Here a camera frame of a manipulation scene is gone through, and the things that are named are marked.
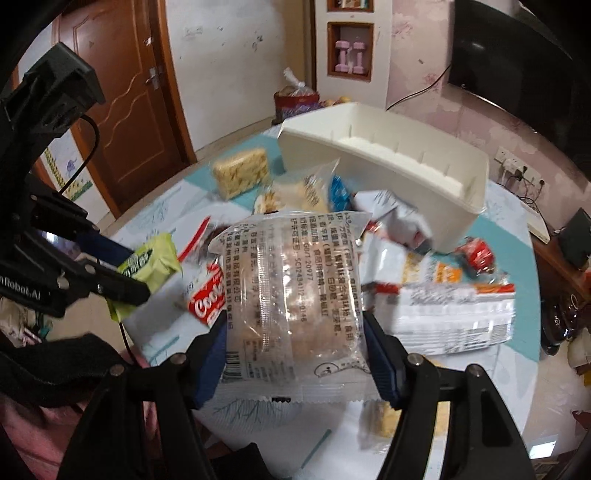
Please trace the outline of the yellow rice cracker block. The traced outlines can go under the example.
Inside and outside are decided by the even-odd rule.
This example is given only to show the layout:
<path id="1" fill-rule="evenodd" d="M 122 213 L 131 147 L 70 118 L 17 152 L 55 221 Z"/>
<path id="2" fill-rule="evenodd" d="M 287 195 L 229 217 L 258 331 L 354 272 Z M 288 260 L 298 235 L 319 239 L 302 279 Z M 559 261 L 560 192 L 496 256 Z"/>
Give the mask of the yellow rice cracker block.
<path id="1" fill-rule="evenodd" d="M 221 198 L 230 200 L 270 179 L 266 149 L 242 150 L 228 158 L 214 161 L 211 174 Z"/>

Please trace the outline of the striped white snack packet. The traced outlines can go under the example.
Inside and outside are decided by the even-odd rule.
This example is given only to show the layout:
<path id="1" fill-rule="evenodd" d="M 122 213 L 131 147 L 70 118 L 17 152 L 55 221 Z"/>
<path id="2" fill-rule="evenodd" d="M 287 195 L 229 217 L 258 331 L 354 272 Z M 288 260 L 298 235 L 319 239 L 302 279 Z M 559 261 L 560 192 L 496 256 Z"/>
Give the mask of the striped white snack packet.
<path id="1" fill-rule="evenodd" d="M 515 320 L 512 284 L 372 282 L 363 309 L 409 352 L 451 355 L 509 341 Z"/>

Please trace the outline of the brown wooden door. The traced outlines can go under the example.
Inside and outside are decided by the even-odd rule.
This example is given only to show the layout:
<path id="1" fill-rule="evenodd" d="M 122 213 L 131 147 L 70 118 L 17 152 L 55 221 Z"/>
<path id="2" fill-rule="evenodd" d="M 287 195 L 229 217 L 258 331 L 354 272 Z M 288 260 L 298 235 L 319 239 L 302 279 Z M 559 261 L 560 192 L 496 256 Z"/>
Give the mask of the brown wooden door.
<path id="1" fill-rule="evenodd" d="M 73 1 L 53 22 L 62 42 L 93 67 L 105 101 L 90 127 L 71 129 L 101 196 L 120 217 L 197 159 L 181 106 L 162 1 Z"/>

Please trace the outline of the white set-top box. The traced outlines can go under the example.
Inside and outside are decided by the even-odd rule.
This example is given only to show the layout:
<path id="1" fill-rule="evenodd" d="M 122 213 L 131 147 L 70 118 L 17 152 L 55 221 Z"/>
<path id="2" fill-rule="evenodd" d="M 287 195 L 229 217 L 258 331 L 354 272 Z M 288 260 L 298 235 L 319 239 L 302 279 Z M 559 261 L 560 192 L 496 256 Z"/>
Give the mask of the white set-top box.
<path id="1" fill-rule="evenodd" d="M 543 244 L 548 244 L 551 241 L 551 235 L 542 215 L 524 200 L 521 201 L 521 204 L 526 213 L 526 220 L 530 234 Z"/>

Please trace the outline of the pink dumbbell left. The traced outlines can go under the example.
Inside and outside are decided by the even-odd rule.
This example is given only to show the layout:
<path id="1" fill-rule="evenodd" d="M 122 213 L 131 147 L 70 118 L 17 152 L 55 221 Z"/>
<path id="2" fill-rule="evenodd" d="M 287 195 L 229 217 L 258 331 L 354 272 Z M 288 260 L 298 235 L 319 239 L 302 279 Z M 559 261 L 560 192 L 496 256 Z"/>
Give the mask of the pink dumbbell left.
<path id="1" fill-rule="evenodd" d="M 335 48 L 339 50 L 339 60 L 335 65 L 335 72 L 349 73 L 349 50 L 351 44 L 346 40 L 339 40 L 335 42 Z"/>

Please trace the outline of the silver white snack bag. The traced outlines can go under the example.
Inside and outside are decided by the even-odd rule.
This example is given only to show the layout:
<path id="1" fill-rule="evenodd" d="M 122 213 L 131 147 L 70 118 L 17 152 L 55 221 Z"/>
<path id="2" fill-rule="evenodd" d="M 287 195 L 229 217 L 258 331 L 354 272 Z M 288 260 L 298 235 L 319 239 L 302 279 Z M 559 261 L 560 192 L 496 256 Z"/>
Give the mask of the silver white snack bag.
<path id="1" fill-rule="evenodd" d="M 370 221 L 389 240 L 420 255 L 433 249 L 433 232 L 419 210 L 389 190 L 360 191 L 353 207 L 370 214 Z"/>

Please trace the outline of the black wall television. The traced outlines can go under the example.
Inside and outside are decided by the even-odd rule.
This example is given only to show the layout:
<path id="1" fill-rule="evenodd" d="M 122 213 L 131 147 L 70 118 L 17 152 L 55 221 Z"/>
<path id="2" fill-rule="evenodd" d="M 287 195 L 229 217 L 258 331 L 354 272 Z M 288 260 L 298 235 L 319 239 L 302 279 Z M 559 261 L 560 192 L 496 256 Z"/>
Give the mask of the black wall television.
<path id="1" fill-rule="evenodd" d="M 480 1 L 454 3 L 449 82 L 590 160 L 590 77 L 539 30 Z"/>

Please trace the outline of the clear bread packet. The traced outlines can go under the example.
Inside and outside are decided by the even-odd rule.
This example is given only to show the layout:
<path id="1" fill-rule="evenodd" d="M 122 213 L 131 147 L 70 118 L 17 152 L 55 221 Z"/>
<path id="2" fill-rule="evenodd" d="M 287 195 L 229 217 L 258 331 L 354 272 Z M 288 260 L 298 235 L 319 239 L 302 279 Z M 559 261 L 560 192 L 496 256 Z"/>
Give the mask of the clear bread packet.
<path id="1" fill-rule="evenodd" d="M 367 213 L 256 215 L 211 241 L 221 259 L 225 367 L 215 395 L 342 403 L 378 398 L 363 334 Z"/>

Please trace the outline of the white plastic storage bin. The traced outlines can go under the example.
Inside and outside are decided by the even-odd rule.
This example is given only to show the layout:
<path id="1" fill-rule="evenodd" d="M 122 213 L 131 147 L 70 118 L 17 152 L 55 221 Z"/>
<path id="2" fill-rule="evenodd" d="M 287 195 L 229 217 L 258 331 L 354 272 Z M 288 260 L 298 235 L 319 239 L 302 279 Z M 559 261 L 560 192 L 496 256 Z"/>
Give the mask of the white plastic storage bin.
<path id="1" fill-rule="evenodd" d="M 446 132 L 360 103 L 311 111 L 281 124 L 287 172 L 337 161 L 353 191 L 389 190 L 415 206 L 450 253 L 485 210 L 489 158 Z"/>

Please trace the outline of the red candy packet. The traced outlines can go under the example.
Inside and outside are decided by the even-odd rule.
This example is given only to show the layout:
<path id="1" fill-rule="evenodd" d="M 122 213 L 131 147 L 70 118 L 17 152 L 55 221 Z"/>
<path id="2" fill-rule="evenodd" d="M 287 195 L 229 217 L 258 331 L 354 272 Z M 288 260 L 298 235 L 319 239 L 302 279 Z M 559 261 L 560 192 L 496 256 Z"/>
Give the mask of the red candy packet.
<path id="1" fill-rule="evenodd" d="M 491 274 L 496 270 L 496 259 L 489 245 L 479 237 L 467 237 L 456 248 L 460 262 L 473 277 Z"/>

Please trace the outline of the green snack packet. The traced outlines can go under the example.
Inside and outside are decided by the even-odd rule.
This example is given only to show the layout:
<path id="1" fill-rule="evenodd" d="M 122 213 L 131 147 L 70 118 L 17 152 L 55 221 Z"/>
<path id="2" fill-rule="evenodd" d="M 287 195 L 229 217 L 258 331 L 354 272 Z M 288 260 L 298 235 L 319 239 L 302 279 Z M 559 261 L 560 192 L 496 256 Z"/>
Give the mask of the green snack packet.
<path id="1" fill-rule="evenodd" d="M 162 232 L 147 240 L 117 268 L 117 271 L 144 283 L 149 290 L 147 298 L 141 300 L 138 305 L 132 305 L 129 301 L 107 301 L 110 318 L 116 323 L 121 323 L 134 310 L 145 304 L 174 274 L 182 271 L 171 234 Z"/>

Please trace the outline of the red white cookie packet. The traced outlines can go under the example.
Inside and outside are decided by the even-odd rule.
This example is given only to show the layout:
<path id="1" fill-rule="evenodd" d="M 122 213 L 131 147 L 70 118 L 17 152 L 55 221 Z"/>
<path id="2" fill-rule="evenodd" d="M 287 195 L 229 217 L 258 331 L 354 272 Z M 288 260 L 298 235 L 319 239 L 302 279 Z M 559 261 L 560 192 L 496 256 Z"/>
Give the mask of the red white cookie packet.
<path id="1" fill-rule="evenodd" d="M 178 255 L 182 290 L 176 304 L 207 327 L 214 324 L 225 306 L 221 260 L 209 251 L 211 241 L 225 228 L 214 217 L 205 217 Z"/>

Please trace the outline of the pink dumbbell right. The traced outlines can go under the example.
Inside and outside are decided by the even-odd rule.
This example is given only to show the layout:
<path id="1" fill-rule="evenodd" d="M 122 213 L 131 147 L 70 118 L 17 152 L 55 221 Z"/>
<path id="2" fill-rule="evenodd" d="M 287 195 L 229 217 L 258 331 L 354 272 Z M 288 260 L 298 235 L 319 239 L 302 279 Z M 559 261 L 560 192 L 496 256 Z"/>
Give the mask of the pink dumbbell right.
<path id="1" fill-rule="evenodd" d="M 353 43 L 353 53 L 355 54 L 355 63 L 353 64 L 354 75 L 365 76 L 367 74 L 367 69 L 363 66 L 363 54 L 366 50 L 367 45 L 365 42 L 358 41 Z"/>

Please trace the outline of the blue snack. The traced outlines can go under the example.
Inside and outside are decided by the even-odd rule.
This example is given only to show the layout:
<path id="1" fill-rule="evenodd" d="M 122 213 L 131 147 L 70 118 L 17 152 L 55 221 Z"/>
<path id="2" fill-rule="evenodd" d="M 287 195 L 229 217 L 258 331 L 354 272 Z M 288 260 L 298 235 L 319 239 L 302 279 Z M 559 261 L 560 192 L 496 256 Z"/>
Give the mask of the blue snack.
<path id="1" fill-rule="evenodd" d="M 332 177 L 329 185 L 329 207 L 332 212 L 349 211 L 352 209 L 352 196 L 338 175 Z"/>

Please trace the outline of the wooden tv cabinet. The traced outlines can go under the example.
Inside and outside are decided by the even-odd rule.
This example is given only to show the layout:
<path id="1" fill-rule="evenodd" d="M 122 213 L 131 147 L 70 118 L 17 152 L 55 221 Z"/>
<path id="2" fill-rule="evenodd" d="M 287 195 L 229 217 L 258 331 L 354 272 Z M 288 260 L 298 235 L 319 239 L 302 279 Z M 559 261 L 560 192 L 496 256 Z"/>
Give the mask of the wooden tv cabinet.
<path id="1" fill-rule="evenodd" d="M 531 234 L 542 299 L 574 295 L 579 317 L 590 319 L 590 282 L 586 273 L 575 269 L 563 257 L 558 241 L 543 243 Z"/>

